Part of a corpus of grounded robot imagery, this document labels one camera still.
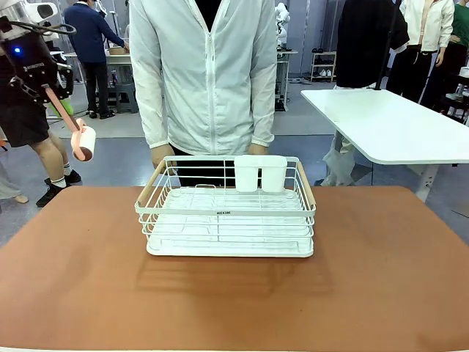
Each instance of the sneaker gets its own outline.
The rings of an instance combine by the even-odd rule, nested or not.
[[[105,113],[105,114],[100,114],[100,120],[105,120],[105,119],[108,119],[110,117],[114,117],[116,116],[116,114],[114,113],[114,111],[110,110],[109,112]]]
[[[75,170],[72,170],[72,172],[70,173],[70,175],[68,176],[65,176],[65,182],[69,185],[71,183],[78,183],[81,181],[81,176],[79,173],[77,173],[77,171]],[[50,186],[52,184],[51,182],[51,179],[50,178],[46,178],[44,180],[44,183],[47,185],[47,186]]]
[[[448,99],[455,100],[455,101],[458,101],[460,103],[462,103],[463,100],[464,100],[464,96],[462,94],[457,94],[457,93],[447,94],[446,97]]]
[[[38,208],[44,208],[57,194],[63,189],[56,185],[50,185],[48,191],[43,195],[41,199],[36,202]]]

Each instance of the person in blue jacket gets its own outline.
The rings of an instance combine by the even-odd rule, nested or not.
[[[65,10],[64,19],[66,24],[74,26],[77,30],[77,33],[69,38],[85,71],[89,116],[92,119],[97,117],[97,82],[100,92],[100,119],[104,120],[115,115],[108,107],[108,68],[103,36],[123,48],[129,47],[115,35],[100,13],[93,9],[94,6],[94,0],[78,1]]]

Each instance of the black shorts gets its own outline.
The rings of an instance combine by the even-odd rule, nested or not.
[[[36,144],[49,137],[45,108],[33,103],[0,105],[0,127],[12,147]]]

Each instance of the black shoe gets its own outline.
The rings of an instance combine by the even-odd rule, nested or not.
[[[81,176],[79,173],[77,173],[77,171],[75,170],[72,170],[72,172],[70,173],[70,175],[68,176],[65,176],[65,182],[69,185],[71,183],[78,183],[81,181]],[[46,178],[44,180],[44,183],[47,185],[47,186],[50,186],[52,184],[51,182],[51,179],[50,178]]]
[[[116,116],[114,111],[106,112],[105,114],[100,114],[100,120],[105,120],[114,116]]]
[[[63,189],[56,185],[50,185],[48,191],[43,195],[41,199],[36,202],[38,208],[44,208],[57,194]]]

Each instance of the shoe rack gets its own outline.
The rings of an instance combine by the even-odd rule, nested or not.
[[[313,60],[311,63],[311,82],[314,81],[327,81],[334,82],[336,79],[336,51],[326,51],[323,53],[313,53]],[[322,70],[330,70],[330,76],[321,76]]]

